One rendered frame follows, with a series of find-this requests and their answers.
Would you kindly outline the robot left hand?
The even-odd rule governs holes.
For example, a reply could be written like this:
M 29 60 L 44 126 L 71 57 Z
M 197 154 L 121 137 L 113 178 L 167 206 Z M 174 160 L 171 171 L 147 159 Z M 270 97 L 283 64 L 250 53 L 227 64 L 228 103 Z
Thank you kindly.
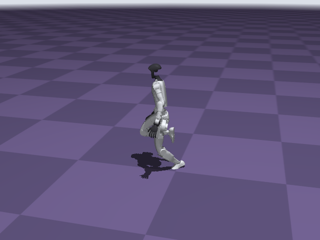
M 161 121 L 159 121 L 159 123 L 157 124 L 157 123 L 155 123 L 155 121 L 154 121 L 154 125 L 152 125 L 152 127 L 150 127 L 149 129 L 148 129 L 148 132 L 149 132 L 149 137 L 153 137 L 154 138 L 154 134 L 155 134 L 155 138 L 156 138 L 156 134 L 157 134 L 157 131 L 158 131 L 158 126 L 160 125 L 160 122 Z M 150 135 L 151 134 L 151 135 Z

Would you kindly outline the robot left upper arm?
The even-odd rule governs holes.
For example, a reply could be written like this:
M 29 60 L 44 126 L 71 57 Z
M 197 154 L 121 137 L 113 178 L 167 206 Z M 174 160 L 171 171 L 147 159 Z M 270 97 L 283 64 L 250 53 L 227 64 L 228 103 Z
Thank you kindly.
M 159 102 L 162 102 L 162 106 L 165 106 L 165 101 L 162 95 L 162 91 L 161 91 L 161 85 L 159 83 L 155 83 L 153 86 L 153 90 L 156 94 L 157 99 L 159 100 Z

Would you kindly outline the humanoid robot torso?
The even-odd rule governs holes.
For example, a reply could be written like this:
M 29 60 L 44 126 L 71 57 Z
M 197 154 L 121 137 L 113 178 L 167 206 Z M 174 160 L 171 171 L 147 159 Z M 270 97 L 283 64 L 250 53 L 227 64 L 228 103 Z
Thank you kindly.
M 156 80 L 152 83 L 151 92 L 152 92 L 152 95 L 153 95 L 153 99 L 154 99 L 154 102 L 155 102 L 155 106 L 156 106 L 156 108 L 157 108 L 157 103 L 159 102 L 159 100 L 157 99 L 156 93 L 155 93 L 155 91 L 154 91 L 154 89 L 153 89 L 153 85 L 156 84 L 156 83 L 159 83 L 159 84 L 160 84 L 162 96 L 163 96 L 163 99 L 164 99 L 164 107 L 163 107 L 163 112 L 162 112 L 162 116 L 161 116 L 162 119 L 161 119 L 160 122 L 162 122 L 162 120 L 166 120 L 166 121 L 167 121 L 167 124 L 168 124 L 169 121 L 170 121 L 170 117 L 169 117 L 169 113 L 168 113 L 167 110 L 165 109 L 165 107 L 167 107 L 167 105 L 168 105 L 165 82 L 164 82 L 164 80 L 158 81 L 158 80 L 156 79 Z

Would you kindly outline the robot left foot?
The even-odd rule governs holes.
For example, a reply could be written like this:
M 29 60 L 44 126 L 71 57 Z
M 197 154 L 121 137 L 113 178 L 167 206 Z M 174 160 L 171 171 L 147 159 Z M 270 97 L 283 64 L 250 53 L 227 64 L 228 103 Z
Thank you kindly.
M 183 160 L 180 160 L 179 162 L 180 162 L 180 164 L 179 164 L 179 163 L 178 163 L 178 164 L 175 163 L 175 164 L 171 167 L 171 169 L 176 170 L 176 169 L 178 169 L 178 168 L 180 168 L 180 167 L 182 167 L 182 166 L 185 165 L 185 162 L 184 162 Z

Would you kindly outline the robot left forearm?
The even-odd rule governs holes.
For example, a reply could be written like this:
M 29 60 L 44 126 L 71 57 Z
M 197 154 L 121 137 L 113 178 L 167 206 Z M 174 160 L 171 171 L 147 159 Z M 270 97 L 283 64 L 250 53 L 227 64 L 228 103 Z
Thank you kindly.
M 155 122 L 156 124 L 159 124 L 159 121 L 161 121 L 162 119 L 162 114 L 163 114 L 164 110 L 163 110 L 163 103 L 161 101 L 159 101 L 157 103 L 157 116 L 155 117 Z

